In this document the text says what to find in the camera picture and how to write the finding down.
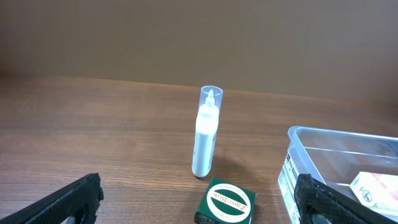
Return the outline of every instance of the wood grain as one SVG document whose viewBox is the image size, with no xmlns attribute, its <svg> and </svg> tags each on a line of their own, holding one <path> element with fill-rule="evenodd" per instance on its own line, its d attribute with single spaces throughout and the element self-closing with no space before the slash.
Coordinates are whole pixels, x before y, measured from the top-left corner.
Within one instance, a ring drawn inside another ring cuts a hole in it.
<svg viewBox="0 0 398 224">
<path fill-rule="evenodd" d="M 199 94 L 88 78 L 2 78 L 0 218 L 99 172 L 105 200 L 97 223 L 193 223 L 212 175 L 258 193 L 253 223 L 288 223 L 277 176 L 289 127 L 398 135 L 395 106 L 226 90 L 213 168 L 198 180 L 191 162 Z"/>
</svg>

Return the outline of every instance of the white oval logo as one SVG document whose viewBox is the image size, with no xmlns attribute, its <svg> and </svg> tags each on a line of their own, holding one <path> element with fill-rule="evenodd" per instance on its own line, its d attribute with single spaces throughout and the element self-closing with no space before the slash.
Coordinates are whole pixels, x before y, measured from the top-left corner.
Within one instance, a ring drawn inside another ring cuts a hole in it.
<svg viewBox="0 0 398 224">
<path fill-rule="evenodd" d="M 236 193 L 244 200 L 245 205 L 237 202 L 236 200 L 234 200 L 232 198 L 229 198 L 225 195 L 222 195 L 222 194 L 216 192 L 216 190 L 229 190 L 229 191 Z M 230 215 L 230 214 L 227 214 L 227 213 L 221 211 L 213 203 L 212 198 L 219 202 L 223 202 L 224 204 L 229 205 L 232 208 L 235 208 L 235 209 L 241 211 L 242 214 Z M 250 214 L 251 205 L 250 205 L 250 200 L 249 200 L 248 196 L 239 187 L 233 186 L 231 184 L 214 185 L 207 193 L 206 199 L 207 199 L 207 205 L 209 206 L 210 211 L 220 220 L 230 222 L 230 223 L 237 223 L 237 222 L 243 221 Z"/>
</svg>

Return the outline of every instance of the wall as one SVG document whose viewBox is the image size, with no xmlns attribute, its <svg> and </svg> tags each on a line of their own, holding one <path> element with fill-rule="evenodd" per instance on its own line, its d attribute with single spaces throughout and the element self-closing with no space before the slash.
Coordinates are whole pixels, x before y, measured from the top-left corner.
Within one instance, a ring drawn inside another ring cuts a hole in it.
<svg viewBox="0 0 398 224">
<path fill-rule="evenodd" d="M 2 0 L 0 68 L 396 102 L 396 0 Z"/>
</svg>

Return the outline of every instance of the clear plastic bin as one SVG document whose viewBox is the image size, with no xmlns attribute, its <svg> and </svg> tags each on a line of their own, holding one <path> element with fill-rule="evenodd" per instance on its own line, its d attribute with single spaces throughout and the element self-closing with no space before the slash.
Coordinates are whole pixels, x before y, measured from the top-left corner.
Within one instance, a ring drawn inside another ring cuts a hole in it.
<svg viewBox="0 0 398 224">
<path fill-rule="evenodd" d="M 360 171 L 398 175 L 398 138 L 301 126 L 291 127 L 288 134 L 290 146 L 278 181 L 292 223 L 298 213 L 288 203 L 294 203 L 298 174 L 311 174 L 356 201 L 349 185 Z"/>
</svg>

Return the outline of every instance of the white bottle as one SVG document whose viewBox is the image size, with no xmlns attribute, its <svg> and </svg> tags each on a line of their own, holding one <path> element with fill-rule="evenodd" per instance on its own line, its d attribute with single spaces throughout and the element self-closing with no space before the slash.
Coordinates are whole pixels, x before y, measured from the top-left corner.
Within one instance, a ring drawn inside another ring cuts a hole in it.
<svg viewBox="0 0 398 224">
<path fill-rule="evenodd" d="M 201 89 L 192 159 L 192 172 L 196 177 L 205 177 L 211 169 L 222 97 L 223 91 L 218 87 Z"/>
</svg>

